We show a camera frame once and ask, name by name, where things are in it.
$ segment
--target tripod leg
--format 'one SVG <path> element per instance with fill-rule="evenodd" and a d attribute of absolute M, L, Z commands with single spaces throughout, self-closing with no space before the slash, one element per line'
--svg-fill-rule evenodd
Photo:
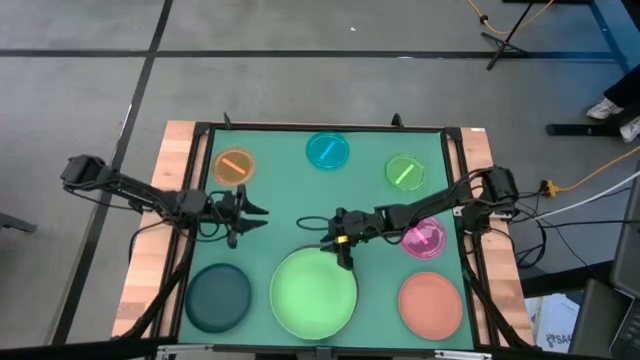
<path fill-rule="evenodd" d="M 520 48 L 519 48 L 519 47 L 517 47 L 517 46 L 513 46 L 513 45 L 508 44 L 508 43 L 505 43 L 505 46 L 506 46 L 508 49 L 515 50 L 515 51 L 517 51 L 517 52 L 522 53 L 522 55 L 526 55 L 526 54 L 528 54 L 526 50 L 520 49 Z"/>
<path fill-rule="evenodd" d="M 7 214 L 0 213 L 0 227 L 16 229 L 24 231 L 26 233 L 32 233 L 36 231 L 36 225 L 30 224 L 26 221 L 14 218 Z"/>
<path fill-rule="evenodd" d="M 511 32 L 509 33 L 509 35 L 507 36 L 507 38 L 505 40 L 500 40 L 500 39 L 498 39 L 498 38 L 496 38 L 494 36 L 491 36 L 491 35 L 485 34 L 485 33 L 480 34 L 485 38 L 489 38 L 489 39 L 492 39 L 494 41 L 499 41 L 500 42 L 500 47 L 498 48 L 498 51 L 496 51 L 496 53 L 493 55 L 493 58 L 491 58 L 491 60 L 489 61 L 489 64 L 487 64 L 487 71 L 489 71 L 489 70 L 491 70 L 493 68 L 493 66 L 495 65 L 496 61 L 498 61 L 498 58 L 500 57 L 500 55 L 502 55 L 502 53 L 504 52 L 504 49 L 507 46 L 510 49 L 514 49 L 514 50 L 520 51 L 523 54 L 527 53 L 526 51 L 511 45 L 509 43 L 509 41 L 511 41 L 511 37 L 513 36 L 513 34 L 515 34 L 516 30 L 518 30 L 518 27 L 520 27 L 520 24 L 522 23 L 522 20 L 524 20 L 525 16 L 527 16 L 527 14 L 529 13 L 529 10 L 531 10 L 532 6 L 533 6 L 533 3 L 529 3 L 529 6 L 527 6 L 527 8 L 524 10 L 522 15 L 520 16 L 520 19 L 518 19 L 518 22 L 515 24 L 513 29 L 511 29 Z"/>
<path fill-rule="evenodd" d="M 506 47 L 505 43 L 500 44 L 498 51 L 496 51 L 496 53 L 493 54 L 493 57 L 491 58 L 491 60 L 489 60 L 489 63 L 487 64 L 487 71 L 493 69 L 493 65 L 496 64 L 496 61 L 498 61 L 498 58 L 500 57 L 500 55 L 502 55 L 502 52 L 504 51 L 505 47 Z"/>
<path fill-rule="evenodd" d="M 497 43 L 497 44 L 502 44 L 504 41 L 502 39 L 499 39 L 491 34 L 487 34 L 486 32 L 481 32 L 480 36 L 482 36 L 483 38 L 492 40 L 493 42 Z"/>

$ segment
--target green table surface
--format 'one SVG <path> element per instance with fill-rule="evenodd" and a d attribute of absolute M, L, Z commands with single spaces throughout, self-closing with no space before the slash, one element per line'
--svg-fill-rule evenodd
<path fill-rule="evenodd" d="M 347 163 L 338 170 L 323 171 L 306 157 L 305 146 L 313 132 L 216 130 L 212 158 L 229 146 L 247 148 L 255 156 L 254 176 L 247 182 L 252 203 L 269 210 L 269 224 L 239 238 L 237 249 L 225 240 L 196 243 L 190 279 L 213 263 L 229 263 L 242 269 L 253 288 L 252 304 L 235 328 L 208 334 L 195 328 L 183 313 L 179 333 L 182 344 L 256 346 L 338 346 L 402 349 L 472 349 L 468 296 L 462 279 L 453 214 L 437 215 L 448 241 L 444 252 L 433 260 L 418 260 L 400 246 L 382 239 L 359 244 L 352 250 L 359 298 L 350 322 L 336 335 L 305 341 L 288 333 L 277 322 L 269 302 L 271 276 L 292 251 L 319 244 L 324 232 L 296 226 L 302 216 L 332 217 L 338 207 L 372 212 L 374 206 L 411 203 L 448 186 L 439 133 L 345 132 L 350 146 Z M 385 178 L 385 163 L 393 155 L 415 156 L 425 167 L 424 184 L 401 192 Z M 228 190 L 209 176 L 207 192 Z M 203 226 L 210 233 L 213 226 Z M 451 281 L 464 304 L 462 322 L 447 339 L 432 341 L 414 335 L 398 312 L 398 291 L 406 279 L 418 272 L 436 272 Z"/>

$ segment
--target wooden table frame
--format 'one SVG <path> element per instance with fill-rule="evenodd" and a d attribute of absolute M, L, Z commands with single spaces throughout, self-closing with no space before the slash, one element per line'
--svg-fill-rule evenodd
<path fill-rule="evenodd" d="M 268 128 L 274 124 L 253 125 Z M 206 173 L 201 173 L 201 170 L 203 163 L 208 163 L 210 160 L 210 154 L 207 154 L 205 150 L 209 148 L 207 143 L 212 141 L 207 134 L 203 133 L 208 128 L 208 123 L 193 121 L 169 121 L 167 123 L 151 181 L 152 186 L 162 190 L 180 190 L 182 188 L 197 188 L 200 184 L 204 184 Z M 392 126 L 384 126 L 384 128 L 393 129 Z M 450 135 L 447 144 L 451 160 L 450 168 L 454 179 L 460 177 L 461 169 L 465 171 L 465 165 L 469 170 L 473 170 L 493 164 L 484 129 L 451 128 L 447 129 L 447 134 Z M 140 226 L 158 221 L 159 218 L 156 214 L 145 213 L 142 216 Z M 500 220 L 491 220 L 491 227 L 508 232 L 506 223 Z M 172 236 L 174 237 L 173 245 L 171 245 Z M 470 243 L 471 239 L 467 236 L 465 244 L 468 249 L 471 248 Z M 114 322 L 112 331 L 114 336 L 127 331 L 142 315 L 158 293 L 163 279 L 166 280 L 170 274 L 172 269 L 169 268 L 169 264 L 173 264 L 172 266 L 175 267 L 182 257 L 185 245 L 186 239 L 178 236 L 176 232 L 173 232 L 172 235 L 171 227 L 165 225 L 159 225 L 138 235 Z M 485 260 L 486 272 L 482 271 L 482 266 L 480 269 L 476 268 L 476 258 L 473 255 L 469 255 L 469 260 L 479 278 L 483 280 L 484 274 L 485 280 L 488 280 L 493 301 L 518 335 L 525 341 L 533 343 L 510 240 L 498 232 L 490 232 L 482 236 L 481 246 L 478 249 L 480 256 L 483 256 Z M 186 282 L 183 281 L 180 286 L 185 287 Z M 155 321 L 153 326 L 147 329 L 145 336 L 149 334 L 169 336 L 177 331 L 176 327 L 179 324 L 174 318 L 174 307 L 176 301 L 181 301 L 176 297 L 176 291 L 180 291 L 179 287 L 174 289 L 165 303 L 161 321 Z M 498 345 L 496 344 L 498 340 L 495 338 L 495 327 L 491 325 L 491 322 L 487 322 L 483 306 L 475 294 L 473 295 L 473 308 L 474 311 L 470 315 L 472 317 L 475 315 L 475 322 L 478 324 L 477 330 L 474 331 L 474 340 L 476 340 L 474 342 Z M 506 345 L 501 336 L 500 343 Z"/>

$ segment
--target petri dish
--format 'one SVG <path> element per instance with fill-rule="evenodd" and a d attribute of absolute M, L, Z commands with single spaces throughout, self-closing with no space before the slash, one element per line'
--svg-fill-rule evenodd
<path fill-rule="evenodd" d="M 402 248 L 416 259 L 430 260 L 444 251 L 447 233 L 435 217 L 421 220 L 402 238 Z"/>
<path fill-rule="evenodd" d="M 429 340 L 448 338 L 462 321 L 458 291 L 445 277 L 432 272 L 414 274 L 404 282 L 398 309 L 407 327 Z"/>
<path fill-rule="evenodd" d="M 201 331 L 220 333 L 236 326 L 251 305 L 251 284 L 239 268 L 213 264 L 194 276 L 187 289 L 185 312 Z"/>
<path fill-rule="evenodd" d="M 307 158 L 319 169 L 335 170 L 347 162 L 349 144 L 338 133 L 317 133 L 307 142 Z"/>
<path fill-rule="evenodd" d="M 271 309 L 280 325 L 304 340 L 335 335 L 351 319 L 358 299 L 353 272 L 334 254 L 307 247 L 287 256 L 271 278 Z"/>
<path fill-rule="evenodd" d="M 395 188 L 411 191 L 424 182 L 424 166 L 409 154 L 394 155 L 387 161 L 385 174 Z"/>
<path fill-rule="evenodd" d="M 246 183 L 253 176 L 255 166 L 255 159 L 249 150 L 229 147 L 216 155 L 211 171 L 220 184 L 237 186 Z"/>

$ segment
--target plate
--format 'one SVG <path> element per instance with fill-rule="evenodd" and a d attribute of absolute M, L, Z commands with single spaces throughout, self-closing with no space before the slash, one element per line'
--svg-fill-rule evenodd
<path fill-rule="evenodd" d="M 231 264 L 213 264 L 191 280 L 185 312 L 196 328 L 220 333 L 236 326 L 250 304 L 251 284 L 244 272 Z"/>
<path fill-rule="evenodd" d="M 307 142 L 307 158 L 322 170 L 335 170 L 347 162 L 349 144 L 338 133 L 317 133 Z"/>
<path fill-rule="evenodd" d="M 448 338 L 462 321 L 458 291 L 436 273 L 418 273 L 407 279 L 400 289 L 398 308 L 407 327 L 429 340 Z"/>
<path fill-rule="evenodd" d="M 351 319 L 358 299 L 353 272 L 318 247 L 291 253 L 271 278 L 271 308 L 280 325 L 304 340 L 336 334 Z"/>

